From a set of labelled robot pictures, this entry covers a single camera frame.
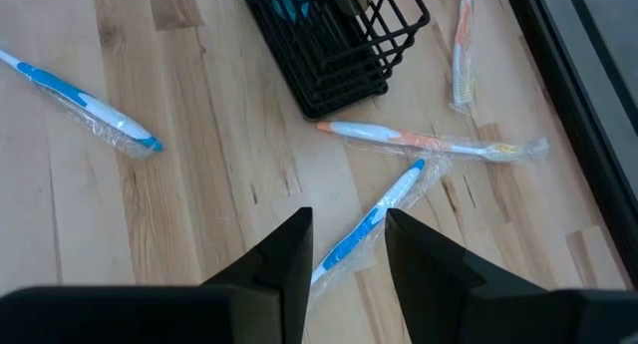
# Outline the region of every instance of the black metal edge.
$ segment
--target black metal edge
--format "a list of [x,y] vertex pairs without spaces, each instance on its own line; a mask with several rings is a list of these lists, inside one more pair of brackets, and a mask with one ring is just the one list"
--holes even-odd
[[[239,259],[222,269],[202,286],[245,289],[269,288],[279,296],[281,333],[285,343],[300,343],[310,292],[313,246],[312,208],[301,207]],[[241,314],[246,301],[233,305]],[[253,310],[260,303],[248,302]],[[263,308],[264,317],[272,308]]]
[[557,114],[580,162],[609,232],[634,286],[638,286],[638,208],[631,188],[606,148],[557,34],[540,0],[509,0]]

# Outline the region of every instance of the clear plastic packaging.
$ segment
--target clear plastic packaging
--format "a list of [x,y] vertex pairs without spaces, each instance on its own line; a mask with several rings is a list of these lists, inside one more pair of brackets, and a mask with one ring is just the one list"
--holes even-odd
[[62,105],[63,110],[78,124],[128,156],[134,159],[144,159],[154,152],[153,149],[143,146],[131,137],[84,111],[79,106],[72,104],[58,93],[46,88],[39,88],[56,99]]
[[[439,178],[444,175],[452,163],[448,159],[438,158],[426,160],[424,169],[419,174],[416,182],[405,196],[398,201],[393,207],[403,210],[409,209],[414,203],[422,198],[428,188],[436,183]],[[375,225],[368,234],[363,237],[358,244],[347,255],[340,258],[339,261],[334,264],[328,271],[323,273],[319,279],[314,281],[313,272],[313,284],[310,287],[310,296],[308,299],[308,310],[311,310],[317,300],[325,294],[327,291],[334,288],[338,283],[344,279],[347,275],[357,271],[361,268],[361,264],[370,260],[375,255],[375,247],[384,239],[385,233],[385,213],[383,213],[383,219]]]
[[472,59],[474,0],[461,0],[459,25],[453,53],[453,84],[451,107],[470,115],[475,104],[475,72]]
[[345,136],[347,144],[358,148],[427,159],[443,156],[510,163],[540,157],[549,150],[545,137],[515,145],[443,138],[351,122],[322,122],[317,129]]

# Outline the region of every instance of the wire rack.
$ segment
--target wire rack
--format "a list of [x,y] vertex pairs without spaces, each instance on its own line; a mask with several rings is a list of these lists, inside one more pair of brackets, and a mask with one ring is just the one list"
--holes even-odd
[[246,1],[308,121],[385,94],[430,22],[422,0]]

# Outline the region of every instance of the wooden floor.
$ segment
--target wooden floor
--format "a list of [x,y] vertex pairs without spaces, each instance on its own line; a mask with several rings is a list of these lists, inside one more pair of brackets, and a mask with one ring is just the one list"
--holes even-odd
[[[336,118],[471,139],[547,136],[545,161],[456,162],[410,213],[546,288],[628,280],[507,0],[477,0],[478,110],[448,108],[458,0],[381,98]],[[409,159],[304,122],[243,0],[0,0],[0,47],[147,125],[144,162],[88,135],[0,66],[0,290],[196,284],[300,206],[325,254]],[[309,313],[308,343],[409,342],[387,267],[347,277]]]

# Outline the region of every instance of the toothbrush head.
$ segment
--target toothbrush head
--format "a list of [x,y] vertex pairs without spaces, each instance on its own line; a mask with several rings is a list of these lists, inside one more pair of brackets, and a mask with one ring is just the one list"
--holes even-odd
[[468,114],[475,103],[475,82],[470,64],[459,65],[454,73],[452,108]]
[[481,151],[484,159],[497,163],[516,162],[532,156],[543,155],[549,149],[546,138],[539,138],[521,146],[494,144]]

